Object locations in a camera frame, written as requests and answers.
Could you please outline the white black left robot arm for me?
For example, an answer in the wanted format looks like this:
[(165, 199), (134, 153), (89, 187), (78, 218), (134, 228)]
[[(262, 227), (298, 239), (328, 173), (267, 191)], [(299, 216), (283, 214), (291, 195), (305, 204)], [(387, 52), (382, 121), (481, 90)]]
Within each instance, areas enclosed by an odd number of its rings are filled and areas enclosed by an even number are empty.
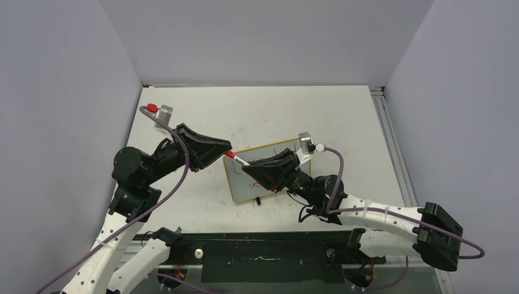
[(120, 149), (113, 162), (117, 182), (97, 239), (78, 265), (62, 293), (127, 293), (162, 262), (182, 257), (181, 236), (167, 228), (154, 232), (150, 245), (122, 268), (118, 264), (135, 235), (157, 209), (162, 192), (152, 184), (178, 169), (181, 180), (214, 163), (232, 145), (228, 140), (200, 135), (185, 124), (167, 128), (152, 154), (135, 147)]

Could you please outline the white marker pen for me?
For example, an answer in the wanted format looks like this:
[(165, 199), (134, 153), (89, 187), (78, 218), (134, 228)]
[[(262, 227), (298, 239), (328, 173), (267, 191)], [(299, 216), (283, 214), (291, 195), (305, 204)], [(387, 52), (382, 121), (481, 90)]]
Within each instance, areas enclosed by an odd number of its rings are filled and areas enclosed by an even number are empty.
[(235, 157), (234, 157), (234, 160), (235, 160), (237, 163), (241, 164), (242, 166), (248, 166), (248, 165), (250, 165), (247, 161), (241, 159), (241, 158), (238, 157), (238, 156), (235, 156)]

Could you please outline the yellow framed small whiteboard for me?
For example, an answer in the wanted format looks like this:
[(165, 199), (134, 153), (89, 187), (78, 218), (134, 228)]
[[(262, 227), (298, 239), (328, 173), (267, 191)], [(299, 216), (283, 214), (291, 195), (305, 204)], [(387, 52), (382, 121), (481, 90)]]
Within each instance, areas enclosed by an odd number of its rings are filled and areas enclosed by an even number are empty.
[[(256, 146), (248, 149), (235, 151), (235, 155), (245, 161), (259, 160), (267, 157), (275, 156), (286, 148), (294, 153), (300, 148), (298, 138), (278, 141), (266, 145)], [(242, 171), (241, 165), (228, 156), (223, 157), (223, 166), (225, 169), (228, 186), (233, 202), (245, 203), (255, 201), (257, 198), (271, 197), (274, 192), (263, 188), (256, 180)]]

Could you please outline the red marker cap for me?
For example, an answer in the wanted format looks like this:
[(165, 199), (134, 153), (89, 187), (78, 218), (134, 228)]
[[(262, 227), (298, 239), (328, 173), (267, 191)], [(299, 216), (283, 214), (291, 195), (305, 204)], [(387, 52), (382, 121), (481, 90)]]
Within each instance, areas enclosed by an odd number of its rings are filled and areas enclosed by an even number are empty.
[(228, 151), (225, 153), (226, 156), (228, 156), (229, 158), (231, 159), (234, 159), (235, 158), (235, 154), (232, 152), (232, 151)]

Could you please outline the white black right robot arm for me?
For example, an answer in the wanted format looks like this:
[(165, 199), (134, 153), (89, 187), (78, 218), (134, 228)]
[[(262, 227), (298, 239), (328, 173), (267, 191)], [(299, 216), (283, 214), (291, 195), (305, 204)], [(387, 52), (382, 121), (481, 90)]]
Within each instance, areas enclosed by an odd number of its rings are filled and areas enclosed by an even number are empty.
[(351, 225), (360, 233), (346, 245), (354, 262), (367, 257), (419, 257), (439, 270), (454, 272), (461, 259), (462, 226), (439, 204), (423, 207), (383, 205), (344, 191), (338, 175), (312, 177), (300, 167), (299, 156), (289, 149), (242, 170), (271, 192), (286, 189), (310, 205), (309, 215), (337, 225)]

